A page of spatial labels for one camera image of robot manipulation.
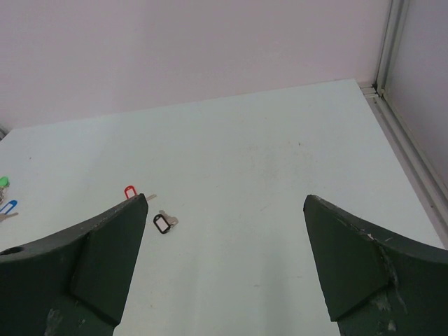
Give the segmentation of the key with black tag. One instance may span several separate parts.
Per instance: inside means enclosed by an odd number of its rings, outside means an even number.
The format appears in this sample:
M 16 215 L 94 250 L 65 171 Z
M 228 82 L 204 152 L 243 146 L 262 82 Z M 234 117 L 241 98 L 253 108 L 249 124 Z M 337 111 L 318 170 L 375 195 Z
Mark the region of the key with black tag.
M 167 234 L 173 227 L 179 223 L 176 217 L 169 216 L 165 211 L 159 210 L 159 213 L 154 216 L 153 224 L 160 232 L 160 234 Z

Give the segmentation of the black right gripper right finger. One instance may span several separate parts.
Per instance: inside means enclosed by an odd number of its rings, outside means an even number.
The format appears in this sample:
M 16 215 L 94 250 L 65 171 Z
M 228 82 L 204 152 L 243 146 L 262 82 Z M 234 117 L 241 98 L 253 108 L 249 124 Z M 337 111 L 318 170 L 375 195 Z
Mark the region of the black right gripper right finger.
M 341 335 L 446 335 L 447 250 L 406 238 L 308 195 L 319 283 Z

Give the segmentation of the large keyring with many rings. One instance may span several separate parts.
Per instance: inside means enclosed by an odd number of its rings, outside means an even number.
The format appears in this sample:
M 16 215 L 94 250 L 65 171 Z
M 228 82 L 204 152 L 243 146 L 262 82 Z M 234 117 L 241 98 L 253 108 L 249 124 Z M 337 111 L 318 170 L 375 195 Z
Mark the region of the large keyring with many rings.
M 8 189 L 10 184 L 10 179 L 7 176 L 1 177 L 1 223 L 18 215 L 18 212 L 13 212 L 18 205 L 18 201 L 15 199 L 8 199 Z

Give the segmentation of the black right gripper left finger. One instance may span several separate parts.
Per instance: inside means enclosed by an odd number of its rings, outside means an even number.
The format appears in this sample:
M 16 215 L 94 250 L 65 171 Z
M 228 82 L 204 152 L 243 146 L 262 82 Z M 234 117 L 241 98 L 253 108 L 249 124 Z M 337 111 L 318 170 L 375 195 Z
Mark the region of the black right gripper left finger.
M 112 335 L 144 235 L 139 194 L 82 223 L 1 252 L 2 335 Z

